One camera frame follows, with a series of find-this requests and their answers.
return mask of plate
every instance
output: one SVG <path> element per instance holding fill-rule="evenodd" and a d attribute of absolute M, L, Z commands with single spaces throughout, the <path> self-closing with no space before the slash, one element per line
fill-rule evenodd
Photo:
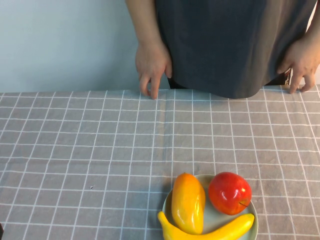
<path fill-rule="evenodd" d="M 254 215 L 253 225 L 245 235 L 239 238 L 239 240 L 256 240 L 258 235 L 258 216 L 252 202 L 250 202 L 249 206 L 246 207 L 245 210 L 243 210 L 241 213 L 237 215 L 229 216 L 229 215 L 220 213 L 213 207 L 208 196 L 208 187 L 214 175 L 196 175 L 195 177 L 199 180 L 199 182 L 201 183 L 205 191 L 204 226 L 203 226 L 202 234 L 211 233 L 214 230 L 222 227 L 223 225 L 226 225 L 227 223 L 231 222 L 236 217 L 243 214 L 251 213 Z M 174 223 L 174 220 L 172 217 L 171 202 L 172 202 L 172 190 L 164 201 L 162 211 L 164 212 L 168 221 L 172 225 L 177 226 Z"/>

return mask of gray shirt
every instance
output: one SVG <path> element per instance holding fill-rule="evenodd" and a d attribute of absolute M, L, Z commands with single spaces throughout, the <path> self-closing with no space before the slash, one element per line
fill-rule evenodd
<path fill-rule="evenodd" d="M 317 0 L 156 0 L 174 81 L 240 99 L 277 76 Z"/>

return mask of apple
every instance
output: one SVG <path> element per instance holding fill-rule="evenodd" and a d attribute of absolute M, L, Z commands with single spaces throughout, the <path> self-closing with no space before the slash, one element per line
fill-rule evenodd
<path fill-rule="evenodd" d="M 215 209 L 227 215 L 242 212 L 252 197 L 249 183 L 232 172 L 217 174 L 209 184 L 208 194 Z"/>

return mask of checkered tablecloth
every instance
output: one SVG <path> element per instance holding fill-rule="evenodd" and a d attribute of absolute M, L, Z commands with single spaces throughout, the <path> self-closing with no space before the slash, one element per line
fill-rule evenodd
<path fill-rule="evenodd" d="M 161 240 L 183 172 L 248 180 L 258 240 L 320 238 L 320 86 L 0 94 L 4 240 Z"/>

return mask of hand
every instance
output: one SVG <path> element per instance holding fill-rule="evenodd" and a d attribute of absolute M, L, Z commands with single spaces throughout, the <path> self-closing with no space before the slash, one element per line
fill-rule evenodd
<path fill-rule="evenodd" d="M 158 97 L 159 85 L 163 73 L 172 77 L 172 61 L 168 49 L 162 42 L 140 43 L 136 51 L 135 65 L 139 73 L 140 91 L 152 99 Z"/>
<path fill-rule="evenodd" d="M 287 50 L 282 64 L 277 72 L 283 73 L 292 68 L 293 75 L 290 84 L 290 93 L 293 94 L 304 78 L 305 85 L 301 92 L 310 90 L 316 84 L 315 72 L 320 64 L 320 43 L 302 38 L 293 43 Z"/>

